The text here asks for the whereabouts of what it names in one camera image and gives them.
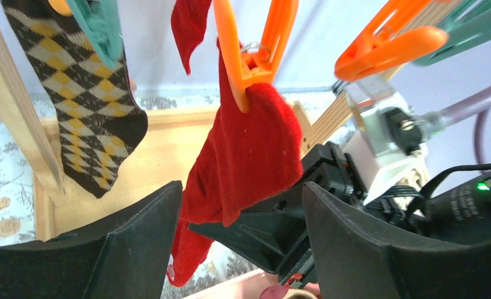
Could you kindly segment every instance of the green clothespin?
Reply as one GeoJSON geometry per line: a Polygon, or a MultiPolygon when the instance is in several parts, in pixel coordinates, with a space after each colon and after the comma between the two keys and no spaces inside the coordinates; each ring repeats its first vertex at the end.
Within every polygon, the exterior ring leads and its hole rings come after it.
{"type": "Polygon", "coordinates": [[[115,68],[124,51],[117,0],[67,0],[67,5],[103,64],[115,68]]]}
{"type": "Polygon", "coordinates": [[[432,65],[491,40],[491,0],[465,0],[436,27],[449,35],[439,50],[413,60],[420,66],[432,65]]]}

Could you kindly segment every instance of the red sock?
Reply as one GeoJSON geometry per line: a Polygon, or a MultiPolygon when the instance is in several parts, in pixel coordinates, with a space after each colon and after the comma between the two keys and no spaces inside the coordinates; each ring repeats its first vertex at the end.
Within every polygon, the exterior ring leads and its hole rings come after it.
{"type": "Polygon", "coordinates": [[[187,75],[191,73],[191,54],[203,41],[212,0],[177,0],[170,23],[179,56],[187,75]]]}
{"type": "Polygon", "coordinates": [[[187,283],[207,257],[212,240],[188,230],[189,223],[231,225],[240,211],[293,186],[302,175],[302,132],[293,110],[267,83],[249,87],[252,106],[242,113],[219,59],[221,106],[189,173],[174,238],[172,285],[187,283]]]}

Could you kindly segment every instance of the green led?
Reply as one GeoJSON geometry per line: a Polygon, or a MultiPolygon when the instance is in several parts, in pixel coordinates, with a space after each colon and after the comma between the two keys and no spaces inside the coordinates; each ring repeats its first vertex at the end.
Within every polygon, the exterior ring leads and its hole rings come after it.
{"type": "Polygon", "coordinates": [[[481,191],[490,191],[490,188],[484,183],[478,183],[477,189],[481,191]]]}

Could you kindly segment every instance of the wooden post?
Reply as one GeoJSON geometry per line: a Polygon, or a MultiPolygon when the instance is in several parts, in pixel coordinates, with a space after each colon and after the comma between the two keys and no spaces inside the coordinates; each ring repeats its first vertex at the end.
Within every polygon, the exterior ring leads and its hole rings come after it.
{"type": "MultiPolygon", "coordinates": [[[[400,34],[421,26],[434,26],[448,15],[460,0],[452,0],[447,3],[433,1],[420,13],[400,34]]],[[[395,67],[382,72],[380,75],[390,80],[403,66],[395,67]]],[[[302,140],[302,153],[307,154],[317,143],[324,143],[334,132],[352,117],[352,112],[346,102],[346,94],[343,92],[337,97],[319,119],[304,134],[302,140]]]]}
{"type": "Polygon", "coordinates": [[[63,205],[64,172],[50,147],[1,32],[0,118],[53,203],[63,205]]]}

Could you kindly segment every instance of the floral pattern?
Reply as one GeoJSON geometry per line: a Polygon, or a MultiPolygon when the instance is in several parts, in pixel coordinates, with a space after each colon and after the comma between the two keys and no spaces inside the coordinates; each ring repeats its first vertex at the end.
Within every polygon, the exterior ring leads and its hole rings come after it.
{"type": "MultiPolygon", "coordinates": [[[[134,93],[137,103],[145,110],[216,106],[219,97],[163,97],[146,91],[134,93]]],[[[300,101],[315,121],[330,105],[334,96],[324,93],[291,93],[288,101],[300,101]]],[[[47,95],[31,95],[39,117],[54,117],[55,110],[47,95]]],[[[345,144],[355,132],[348,123],[339,129],[332,141],[345,144]]],[[[0,119],[0,246],[32,241],[36,238],[34,226],[34,202],[32,194],[33,172],[11,134],[0,119]]],[[[162,298],[182,298],[218,283],[250,272],[255,266],[215,242],[194,277],[182,288],[175,288],[165,279],[162,298]]]]}

